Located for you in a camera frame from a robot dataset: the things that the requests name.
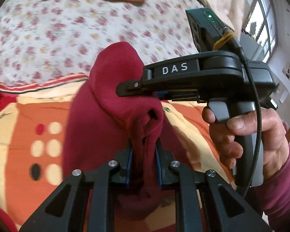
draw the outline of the gripper handle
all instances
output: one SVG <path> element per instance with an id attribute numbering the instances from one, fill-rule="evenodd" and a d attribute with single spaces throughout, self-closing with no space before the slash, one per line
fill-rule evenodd
<path id="1" fill-rule="evenodd" d="M 247 114 L 255 110 L 253 101 L 239 101 L 228 103 L 224 99 L 212 99 L 207 106 L 212 110 L 217 123 L 226 124 L 230 118 Z M 247 136 L 235 136 L 234 141 L 243 147 L 243 155 L 236 159 L 236 166 L 233 169 L 235 175 L 235 184 L 239 187 L 245 187 L 250 175 L 254 150 L 256 145 L 257 133 Z M 263 183 L 263 144 L 261 141 L 260 151 L 257 160 L 256 170 L 252 179 L 252 187 L 260 186 Z"/>

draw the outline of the rubber band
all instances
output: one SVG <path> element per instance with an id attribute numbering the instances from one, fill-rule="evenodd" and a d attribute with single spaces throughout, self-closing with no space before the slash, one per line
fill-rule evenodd
<path id="1" fill-rule="evenodd" d="M 236 34 L 232 30 L 226 31 L 223 36 L 217 42 L 215 42 L 213 51 L 219 50 L 228 41 L 230 41 L 232 37 L 236 37 Z"/>

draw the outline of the orange blanket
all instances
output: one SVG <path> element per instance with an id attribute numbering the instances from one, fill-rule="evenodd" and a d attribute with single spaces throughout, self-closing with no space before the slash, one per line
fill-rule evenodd
<path id="1" fill-rule="evenodd" d="M 70 102 L 85 82 L 85 75 L 70 75 L 43 86 L 0 85 L 0 208 L 19 229 L 62 181 L 61 145 Z M 162 102 L 193 168 L 216 170 L 234 186 L 219 162 L 201 116 L 204 104 Z M 116 232 L 150 232 L 175 223 L 174 200 L 161 205 L 142 221 L 116 220 Z"/>

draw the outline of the red sleeve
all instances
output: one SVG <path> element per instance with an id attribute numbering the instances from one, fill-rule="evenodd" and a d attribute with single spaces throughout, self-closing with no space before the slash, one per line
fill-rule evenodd
<path id="1" fill-rule="evenodd" d="M 255 191 L 271 228 L 275 232 L 290 231 L 290 146 L 286 163 Z"/>

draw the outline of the red fabric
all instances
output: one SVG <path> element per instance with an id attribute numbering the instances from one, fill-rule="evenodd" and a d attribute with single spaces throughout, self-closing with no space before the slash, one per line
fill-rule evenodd
<path id="1" fill-rule="evenodd" d="M 0 208 L 0 217 L 11 232 L 18 232 L 11 218 Z"/>
<path id="2" fill-rule="evenodd" d="M 290 146 L 282 168 L 254 190 L 271 228 L 276 232 L 290 232 Z"/>
<path id="3" fill-rule="evenodd" d="M 89 81 L 71 104 L 63 148 L 66 177 L 74 169 L 97 169 L 131 139 L 133 187 L 117 195 L 115 210 L 129 219 L 144 219 L 158 207 L 162 197 L 154 159 L 155 142 L 163 127 L 161 103 L 154 96 L 118 97 L 115 92 L 120 82 L 139 79 L 143 67 L 137 52 L 126 42 L 112 44 L 98 55 Z M 165 122 L 161 138 L 164 148 L 190 165 L 186 150 Z"/>

